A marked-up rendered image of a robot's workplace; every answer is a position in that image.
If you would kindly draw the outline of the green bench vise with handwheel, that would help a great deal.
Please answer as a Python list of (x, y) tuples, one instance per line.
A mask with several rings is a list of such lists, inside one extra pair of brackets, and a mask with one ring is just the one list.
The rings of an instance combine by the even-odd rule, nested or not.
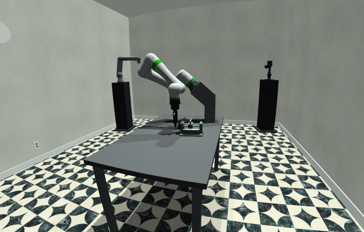
[[(184, 127), (190, 129), (185, 129)], [(199, 127), (199, 129), (191, 129), (193, 127)], [(190, 119), (190, 122), (185, 124), (184, 121), (180, 122), (179, 120), (177, 129), (180, 130), (180, 136), (202, 136), (202, 121), (199, 124), (193, 124)]]

